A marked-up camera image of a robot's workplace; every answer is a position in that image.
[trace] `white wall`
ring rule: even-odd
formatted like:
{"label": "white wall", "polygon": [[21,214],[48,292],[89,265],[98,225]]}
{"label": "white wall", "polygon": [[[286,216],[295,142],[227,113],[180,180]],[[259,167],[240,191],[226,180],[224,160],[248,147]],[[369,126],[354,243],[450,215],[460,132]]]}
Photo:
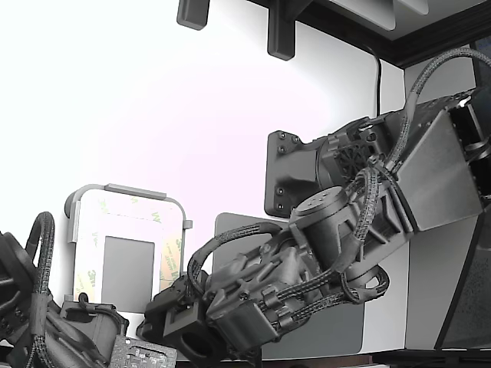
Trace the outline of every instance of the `white wall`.
{"label": "white wall", "polygon": [[[209,24],[176,23],[177,0],[0,2],[0,229],[24,243],[57,221],[51,290],[71,292],[64,201],[88,183],[167,192],[194,229],[186,260],[220,212],[265,216],[266,140],[304,141],[372,115],[375,63],[297,25],[297,55],[266,53],[266,9],[212,0]],[[404,103],[384,64],[382,110]]]}
{"label": "white wall", "polygon": [[[423,71],[430,61],[423,61],[404,71],[406,94],[409,93],[421,71]],[[446,62],[433,73],[424,86],[418,102],[423,103],[435,98],[451,96],[475,87],[476,78],[474,77],[472,59],[459,57]]]}

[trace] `black cable sleeve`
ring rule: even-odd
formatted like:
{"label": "black cable sleeve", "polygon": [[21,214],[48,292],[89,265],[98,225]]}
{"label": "black cable sleeve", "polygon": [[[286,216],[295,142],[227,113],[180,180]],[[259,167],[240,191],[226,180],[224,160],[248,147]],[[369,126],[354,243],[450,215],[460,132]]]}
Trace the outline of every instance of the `black cable sleeve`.
{"label": "black cable sleeve", "polygon": [[472,58],[483,62],[488,67],[491,67],[491,58],[487,57],[480,51],[473,50],[472,48],[455,48],[443,52],[441,55],[435,57],[421,72],[419,77],[414,82],[410,93],[407,96],[406,103],[404,104],[404,117],[400,126],[400,134],[397,142],[390,152],[386,160],[386,167],[393,171],[397,168],[400,156],[406,147],[407,139],[409,137],[409,128],[414,118],[416,111],[417,100],[423,90],[425,84],[430,79],[431,75],[442,64],[454,59],[454,58]]}
{"label": "black cable sleeve", "polygon": [[51,213],[42,212],[35,219],[28,243],[34,243],[36,242],[36,239],[37,243],[41,245],[41,254],[38,262],[38,274],[35,279],[33,290],[34,296],[31,300],[31,313],[34,314],[31,318],[35,321],[35,327],[34,333],[32,334],[31,352],[26,367],[31,367],[35,355],[37,355],[44,366],[56,368],[46,349],[44,327],[39,326],[39,324],[45,324],[45,315],[47,313],[49,302],[49,299],[46,297],[50,294],[48,283],[54,247],[54,219]]}
{"label": "black cable sleeve", "polygon": [[259,222],[254,225],[242,226],[241,228],[223,232],[222,234],[217,235],[215,238],[208,241],[203,247],[193,254],[187,265],[187,276],[189,280],[188,296],[192,297],[193,295],[197,295],[198,297],[202,297],[204,295],[204,290],[198,282],[198,276],[206,259],[218,247],[233,240],[245,238],[251,235],[270,234],[271,236],[275,236],[281,230],[281,226],[271,222]]}

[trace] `black plastic housing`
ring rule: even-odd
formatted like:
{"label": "black plastic housing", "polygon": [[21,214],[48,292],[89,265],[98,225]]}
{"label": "black plastic housing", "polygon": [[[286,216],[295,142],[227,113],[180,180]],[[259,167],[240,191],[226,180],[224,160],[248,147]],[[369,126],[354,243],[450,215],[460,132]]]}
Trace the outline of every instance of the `black plastic housing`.
{"label": "black plastic housing", "polygon": [[[110,304],[65,301],[58,314],[59,307],[53,302],[48,305],[48,317],[45,325],[46,348],[51,360],[57,366],[85,368],[87,362],[97,365],[109,363],[118,334],[125,334],[129,322],[122,318],[116,307]],[[12,368],[23,368],[28,361],[31,349],[31,331],[23,325],[17,332],[19,338],[15,347],[7,356]],[[77,347],[67,348],[66,344]]]}
{"label": "black plastic housing", "polygon": [[228,356],[226,342],[206,322],[206,305],[202,301],[167,312],[162,342],[197,366],[214,366]]}
{"label": "black plastic housing", "polygon": [[14,236],[0,233],[0,341],[14,343],[16,331],[28,322],[35,272],[32,257]]}

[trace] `braided cable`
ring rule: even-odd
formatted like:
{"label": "braided cable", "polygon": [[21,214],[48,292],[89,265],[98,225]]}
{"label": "braided cable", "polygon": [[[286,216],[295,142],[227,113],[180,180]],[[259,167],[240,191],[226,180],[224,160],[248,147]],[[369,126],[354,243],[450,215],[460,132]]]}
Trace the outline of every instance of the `braided cable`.
{"label": "braided cable", "polygon": [[[48,284],[54,248],[54,219],[51,213],[42,212],[35,219],[28,242],[34,243],[36,239],[38,240],[38,244],[41,245],[41,254],[39,256],[38,274],[35,279],[33,293],[34,295],[42,294],[48,296]],[[37,313],[38,315],[45,316],[48,309],[48,304],[40,305],[39,300],[40,299],[35,297],[32,298],[31,313]],[[29,353],[29,358],[26,365],[27,368],[32,366],[36,355],[44,366],[48,368],[56,368],[48,355],[44,333],[32,334],[31,352]]]}
{"label": "braided cable", "polygon": [[198,282],[198,276],[201,272],[206,259],[211,255],[218,247],[225,243],[231,242],[236,239],[245,238],[258,234],[271,234],[277,235],[282,230],[281,226],[273,224],[271,222],[259,222],[254,225],[242,226],[227,232],[223,232],[217,235],[215,238],[208,241],[203,247],[198,249],[187,265],[188,274],[188,288],[186,289],[186,296],[192,298],[194,296],[202,297],[204,290]]}
{"label": "braided cable", "polygon": [[[360,212],[360,216],[354,230],[354,237],[358,241],[360,241],[359,245],[361,246],[367,236],[368,229],[375,217],[378,200],[378,173],[371,167],[362,169],[357,174],[357,177],[355,178],[352,185],[348,186],[349,191],[356,192],[358,190],[360,182],[364,182],[365,197],[363,208]],[[297,297],[302,294],[306,294],[327,284],[329,281],[332,280],[332,276],[336,274],[334,269],[335,265],[338,264],[338,261],[343,260],[345,264],[350,265],[351,263],[353,263],[358,251],[350,252],[350,254],[348,254],[346,251],[342,251],[338,256],[338,260],[328,270],[313,277],[311,280],[304,281],[300,284],[293,285],[281,290],[280,292],[278,292],[278,299],[280,301],[284,301],[290,297]]]}
{"label": "braided cable", "polygon": [[473,58],[483,62],[488,67],[491,67],[491,58],[487,57],[482,52],[473,50],[472,48],[456,48],[443,52],[440,56],[435,57],[421,72],[419,77],[414,82],[409,95],[407,96],[406,103],[404,104],[404,117],[400,127],[400,134],[394,149],[387,158],[386,164],[389,170],[393,170],[399,162],[400,156],[404,151],[409,137],[410,125],[414,118],[416,111],[417,100],[424,88],[426,82],[431,77],[431,74],[438,69],[442,64],[454,58]]}

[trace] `black shelf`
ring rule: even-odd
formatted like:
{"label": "black shelf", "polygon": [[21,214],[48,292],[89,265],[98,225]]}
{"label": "black shelf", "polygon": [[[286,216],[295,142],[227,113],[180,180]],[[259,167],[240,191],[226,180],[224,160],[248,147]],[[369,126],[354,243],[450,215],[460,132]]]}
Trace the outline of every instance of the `black shelf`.
{"label": "black shelf", "polygon": [[[268,53],[282,60],[295,56],[295,20],[362,50],[372,48],[382,60],[406,68],[491,35],[491,2],[485,1],[395,41],[313,0],[248,0],[269,9]],[[178,22],[201,29],[209,0],[180,0]]]}

